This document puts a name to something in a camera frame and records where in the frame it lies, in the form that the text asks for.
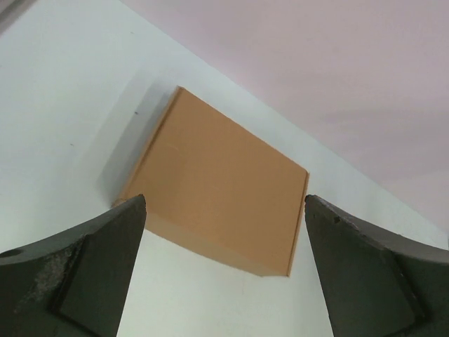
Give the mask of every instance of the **cardboard box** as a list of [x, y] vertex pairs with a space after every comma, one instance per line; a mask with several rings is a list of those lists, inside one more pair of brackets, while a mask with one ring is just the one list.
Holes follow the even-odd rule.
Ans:
[[290, 274], [308, 173], [184, 88], [173, 94], [120, 200], [146, 228], [256, 275]]

